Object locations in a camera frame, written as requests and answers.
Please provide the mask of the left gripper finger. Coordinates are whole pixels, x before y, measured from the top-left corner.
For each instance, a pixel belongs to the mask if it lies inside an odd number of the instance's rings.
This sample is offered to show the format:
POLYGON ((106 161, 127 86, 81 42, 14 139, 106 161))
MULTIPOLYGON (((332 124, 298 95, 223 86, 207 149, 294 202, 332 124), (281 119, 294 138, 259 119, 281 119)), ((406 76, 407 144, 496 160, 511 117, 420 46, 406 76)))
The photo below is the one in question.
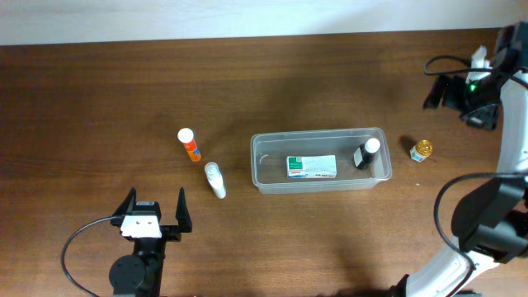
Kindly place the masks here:
POLYGON ((186 205, 185 190, 183 187, 180 188, 177 200, 177 210, 175 218, 178 222, 178 228, 181 233, 191 233, 193 226, 191 216, 186 205))
POLYGON ((113 216, 126 215, 132 211, 136 202, 136 190, 132 187, 126 198, 117 207, 113 216))

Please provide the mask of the dark bottle white cap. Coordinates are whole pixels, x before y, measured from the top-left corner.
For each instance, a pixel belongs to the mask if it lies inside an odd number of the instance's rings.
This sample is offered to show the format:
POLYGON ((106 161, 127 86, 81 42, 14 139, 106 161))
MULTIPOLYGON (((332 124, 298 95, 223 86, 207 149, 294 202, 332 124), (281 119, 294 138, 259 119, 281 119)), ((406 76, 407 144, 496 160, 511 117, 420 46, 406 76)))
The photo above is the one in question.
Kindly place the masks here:
POLYGON ((380 149, 380 141, 377 138, 370 138, 361 144, 353 154, 353 162, 357 169, 363 170, 369 166, 380 149))

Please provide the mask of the white green medicine box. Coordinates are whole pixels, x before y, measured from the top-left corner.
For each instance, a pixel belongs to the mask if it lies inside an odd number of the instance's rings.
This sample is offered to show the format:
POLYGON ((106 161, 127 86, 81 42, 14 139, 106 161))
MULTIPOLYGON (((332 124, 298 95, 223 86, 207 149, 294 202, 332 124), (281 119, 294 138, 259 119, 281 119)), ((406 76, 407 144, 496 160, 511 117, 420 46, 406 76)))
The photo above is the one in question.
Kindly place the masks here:
POLYGON ((337 175, 337 161, 334 155, 288 156, 286 167, 288 178, 334 178, 337 175))

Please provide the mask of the small jar gold lid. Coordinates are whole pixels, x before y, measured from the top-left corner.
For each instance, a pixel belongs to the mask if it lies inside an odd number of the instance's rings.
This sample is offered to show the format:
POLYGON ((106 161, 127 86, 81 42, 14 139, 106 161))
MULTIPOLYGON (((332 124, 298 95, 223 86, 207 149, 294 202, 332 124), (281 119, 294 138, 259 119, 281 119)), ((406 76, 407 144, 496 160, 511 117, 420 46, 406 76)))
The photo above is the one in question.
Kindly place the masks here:
POLYGON ((417 142, 410 150, 410 158, 416 162, 423 162, 433 153, 433 146, 429 140, 417 142))

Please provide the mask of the orange tablet tube white cap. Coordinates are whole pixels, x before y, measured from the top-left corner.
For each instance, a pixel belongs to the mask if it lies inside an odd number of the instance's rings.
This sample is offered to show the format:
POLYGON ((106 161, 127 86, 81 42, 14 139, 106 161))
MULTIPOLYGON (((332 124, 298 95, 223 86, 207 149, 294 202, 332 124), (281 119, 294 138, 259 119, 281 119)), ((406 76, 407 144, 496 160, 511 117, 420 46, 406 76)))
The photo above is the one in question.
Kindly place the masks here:
POLYGON ((183 144, 191 161, 199 162, 201 154, 194 139, 194 132, 189 128, 182 128, 178 131, 177 138, 183 144))

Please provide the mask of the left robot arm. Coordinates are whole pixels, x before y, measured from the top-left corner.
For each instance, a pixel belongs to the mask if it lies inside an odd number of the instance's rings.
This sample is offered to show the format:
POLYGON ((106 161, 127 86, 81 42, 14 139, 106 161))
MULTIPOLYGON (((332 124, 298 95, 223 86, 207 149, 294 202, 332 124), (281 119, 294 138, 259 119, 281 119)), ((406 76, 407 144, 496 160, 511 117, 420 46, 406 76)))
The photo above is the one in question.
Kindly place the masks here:
POLYGON ((116 209, 111 225, 120 229, 120 235, 134 244, 133 252, 117 259, 111 266, 109 282, 114 296, 159 296, 166 244, 179 242, 184 233, 192 231, 192 222, 186 206, 185 190, 179 190, 175 218, 176 224, 161 224, 162 213, 156 201, 136 200, 131 189, 116 209))

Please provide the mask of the white calamine lotion bottle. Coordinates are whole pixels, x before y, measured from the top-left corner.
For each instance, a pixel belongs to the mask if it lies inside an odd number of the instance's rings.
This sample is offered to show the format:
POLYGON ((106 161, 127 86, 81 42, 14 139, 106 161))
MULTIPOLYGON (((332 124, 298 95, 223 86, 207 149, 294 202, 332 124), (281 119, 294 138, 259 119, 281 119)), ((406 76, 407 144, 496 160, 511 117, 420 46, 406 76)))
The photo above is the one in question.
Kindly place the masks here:
POLYGON ((224 179, 217 163, 207 163, 205 165, 205 175, 214 194, 219 199, 224 199, 227 195, 224 179))

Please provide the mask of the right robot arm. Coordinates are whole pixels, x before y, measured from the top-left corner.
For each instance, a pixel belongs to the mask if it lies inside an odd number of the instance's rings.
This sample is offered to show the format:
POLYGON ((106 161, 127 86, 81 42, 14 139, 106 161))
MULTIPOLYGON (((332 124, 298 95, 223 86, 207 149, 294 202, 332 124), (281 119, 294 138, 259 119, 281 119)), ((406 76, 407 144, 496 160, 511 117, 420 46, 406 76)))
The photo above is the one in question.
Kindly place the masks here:
POLYGON ((424 108, 448 106, 467 125, 483 130, 494 130, 503 119, 500 156, 495 172, 466 174, 440 189, 433 219, 445 246, 425 267, 392 286, 390 296, 461 296, 480 274, 527 256, 527 214, 516 209, 527 202, 526 21, 502 28, 492 58, 486 55, 480 47, 463 60, 463 69, 423 70, 436 79, 424 108), (442 197, 455 184, 480 178, 485 183, 455 207, 448 238, 439 219, 442 197))

